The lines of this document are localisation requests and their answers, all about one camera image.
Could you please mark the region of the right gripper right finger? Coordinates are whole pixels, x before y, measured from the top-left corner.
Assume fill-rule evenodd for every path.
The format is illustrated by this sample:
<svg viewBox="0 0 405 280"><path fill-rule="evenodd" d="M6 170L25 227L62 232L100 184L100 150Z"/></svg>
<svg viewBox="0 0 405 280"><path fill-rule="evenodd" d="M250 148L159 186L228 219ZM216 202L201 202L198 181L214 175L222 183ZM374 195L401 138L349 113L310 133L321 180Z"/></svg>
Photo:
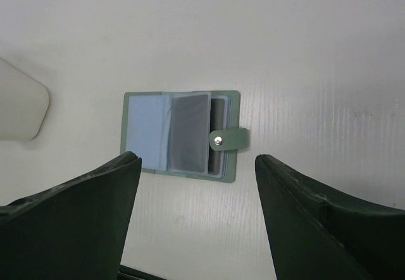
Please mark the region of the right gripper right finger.
<svg viewBox="0 0 405 280"><path fill-rule="evenodd" d="M271 155L255 160L278 279L403 279L404 211L353 197Z"/></svg>

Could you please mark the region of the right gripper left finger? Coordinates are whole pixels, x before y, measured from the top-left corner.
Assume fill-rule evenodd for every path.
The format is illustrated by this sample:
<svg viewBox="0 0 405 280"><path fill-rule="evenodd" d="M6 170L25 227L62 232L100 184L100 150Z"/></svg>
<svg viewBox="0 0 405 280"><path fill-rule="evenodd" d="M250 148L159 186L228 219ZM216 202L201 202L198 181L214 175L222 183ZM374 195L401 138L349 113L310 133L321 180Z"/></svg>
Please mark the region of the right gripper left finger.
<svg viewBox="0 0 405 280"><path fill-rule="evenodd" d="M142 160L97 169L1 207L2 279L116 279Z"/></svg>

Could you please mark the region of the green card holder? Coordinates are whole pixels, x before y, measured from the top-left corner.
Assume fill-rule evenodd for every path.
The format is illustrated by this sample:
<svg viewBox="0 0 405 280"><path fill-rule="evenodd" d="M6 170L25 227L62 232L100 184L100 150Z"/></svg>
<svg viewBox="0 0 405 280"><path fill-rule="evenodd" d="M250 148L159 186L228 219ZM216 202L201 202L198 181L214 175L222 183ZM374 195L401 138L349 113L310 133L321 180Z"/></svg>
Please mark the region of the green card holder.
<svg viewBox="0 0 405 280"><path fill-rule="evenodd" d="M249 130L239 125L240 92L236 90L200 90L191 92L127 92L123 100L123 114L121 122L120 151L126 152L128 103L131 96L169 95L171 106L173 97L177 94L192 94L195 92L209 92L211 94L210 126L208 135L208 172L193 174L169 170L169 153L167 169L165 171L145 169L143 172L194 178L197 180L232 183L236 176L237 153L249 146Z"/></svg>

